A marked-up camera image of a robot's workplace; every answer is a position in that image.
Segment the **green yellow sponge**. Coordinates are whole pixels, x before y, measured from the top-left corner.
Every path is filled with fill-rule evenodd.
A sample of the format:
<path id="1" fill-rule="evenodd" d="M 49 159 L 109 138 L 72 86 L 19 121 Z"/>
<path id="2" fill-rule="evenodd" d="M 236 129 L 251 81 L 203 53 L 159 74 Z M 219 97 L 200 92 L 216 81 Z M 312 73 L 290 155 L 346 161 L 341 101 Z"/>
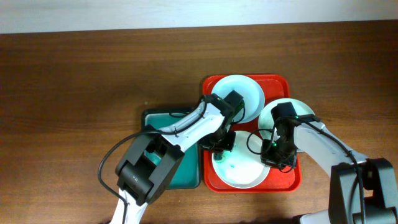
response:
<path id="1" fill-rule="evenodd" d="M 217 163 L 222 163 L 227 160 L 227 158 L 231 155 L 230 151 L 223 152 L 215 152 L 213 154 L 213 160 Z"/>

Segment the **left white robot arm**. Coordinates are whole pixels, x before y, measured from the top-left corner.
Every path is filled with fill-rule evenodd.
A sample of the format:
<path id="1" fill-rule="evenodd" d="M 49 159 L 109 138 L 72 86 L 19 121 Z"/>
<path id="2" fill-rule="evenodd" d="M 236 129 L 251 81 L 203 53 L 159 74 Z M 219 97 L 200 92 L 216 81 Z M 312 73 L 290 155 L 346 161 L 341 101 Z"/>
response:
<path id="1" fill-rule="evenodd" d="M 224 98 L 203 95 L 198 107 L 176 123 L 160 129 L 148 125 L 128 136 L 132 143 L 115 169 L 118 204 L 110 222 L 139 223 L 146 207 L 170 185 L 185 152 L 196 143 L 209 151 L 231 151 L 236 135 L 229 127 L 243 109 L 243 97 L 236 91 Z"/>

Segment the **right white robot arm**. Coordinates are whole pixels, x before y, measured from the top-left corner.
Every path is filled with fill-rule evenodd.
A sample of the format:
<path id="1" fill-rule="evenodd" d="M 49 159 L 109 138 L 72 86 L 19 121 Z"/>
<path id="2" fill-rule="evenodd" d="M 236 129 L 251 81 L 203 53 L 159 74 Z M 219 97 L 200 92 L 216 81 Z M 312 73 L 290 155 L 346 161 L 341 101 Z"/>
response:
<path id="1" fill-rule="evenodd" d="M 258 127 L 262 163 L 291 171 L 303 151 L 330 178 L 328 209 L 297 215 L 294 223 L 397 223 L 397 183 L 387 159 L 370 159 L 350 148 L 295 99 L 266 105 Z"/>

